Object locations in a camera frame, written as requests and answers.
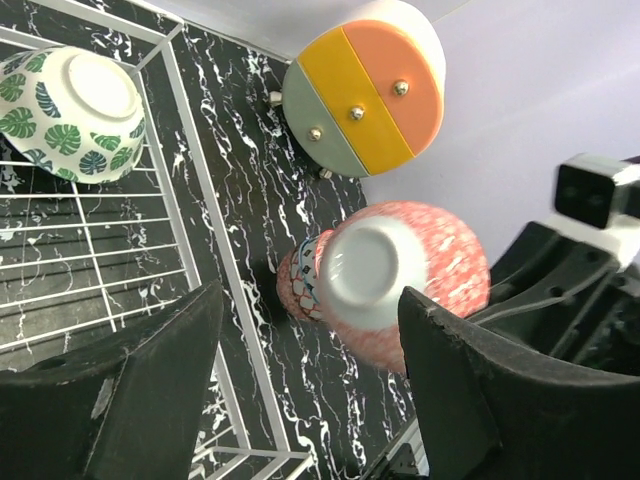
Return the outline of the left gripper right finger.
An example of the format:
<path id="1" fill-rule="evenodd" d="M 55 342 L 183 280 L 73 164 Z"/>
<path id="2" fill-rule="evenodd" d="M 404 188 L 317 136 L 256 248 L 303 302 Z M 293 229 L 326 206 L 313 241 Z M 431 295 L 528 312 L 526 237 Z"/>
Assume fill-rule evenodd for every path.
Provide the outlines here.
<path id="1" fill-rule="evenodd" d="M 462 324 L 419 291 L 404 289 L 398 326 L 432 479 L 469 479 L 501 445 L 469 346 L 455 330 Z"/>

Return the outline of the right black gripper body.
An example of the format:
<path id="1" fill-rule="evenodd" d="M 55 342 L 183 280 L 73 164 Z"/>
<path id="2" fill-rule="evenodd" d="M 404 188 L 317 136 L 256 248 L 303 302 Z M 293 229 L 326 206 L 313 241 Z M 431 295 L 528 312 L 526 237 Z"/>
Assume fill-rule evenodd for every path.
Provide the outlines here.
<path id="1" fill-rule="evenodd" d="M 639 370 L 639 268 L 528 223 L 491 269 L 487 307 L 473 323 L 566 362 Z"/>

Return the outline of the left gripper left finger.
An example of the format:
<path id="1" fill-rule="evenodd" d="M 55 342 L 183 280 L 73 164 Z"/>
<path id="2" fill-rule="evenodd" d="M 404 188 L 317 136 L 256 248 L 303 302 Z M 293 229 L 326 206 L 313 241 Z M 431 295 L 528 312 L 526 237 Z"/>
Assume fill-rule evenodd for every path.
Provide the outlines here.
<path id="1" fill-rule="evenodd" d="M 160 317 L 126 358 L 84 478 L 188 477 L 222 317 L 217 281 Z"/>

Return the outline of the pink patterned bowl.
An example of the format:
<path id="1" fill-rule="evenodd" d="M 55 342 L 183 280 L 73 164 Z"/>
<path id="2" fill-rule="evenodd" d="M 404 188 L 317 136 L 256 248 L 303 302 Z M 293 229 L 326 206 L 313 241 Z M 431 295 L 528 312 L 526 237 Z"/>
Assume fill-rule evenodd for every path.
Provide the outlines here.
<path id="1" fill-rule="evenodd" d="M 324 322 L 360 360 L 406 372 L 398 304 L 411 287 L 466 318 L 489 300 L 490 267 L 453 213 L 415 201 L 365 207 L 330 235 L 316 267 Z"/>

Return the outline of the red lattice white bowl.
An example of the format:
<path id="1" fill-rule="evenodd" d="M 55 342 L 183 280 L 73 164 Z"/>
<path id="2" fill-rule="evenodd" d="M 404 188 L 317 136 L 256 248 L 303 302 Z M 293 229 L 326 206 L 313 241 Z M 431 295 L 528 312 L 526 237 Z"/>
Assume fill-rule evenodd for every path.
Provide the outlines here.
<path id="1" fill-rule="evenodd" d="M 294 258 L 297 247 L 281 261 L 277 270 L 276 289 L 283 307 L 298 320 L 322 322 L 320 303 L 315 303 L 302 283 L 298 261 Z"/>

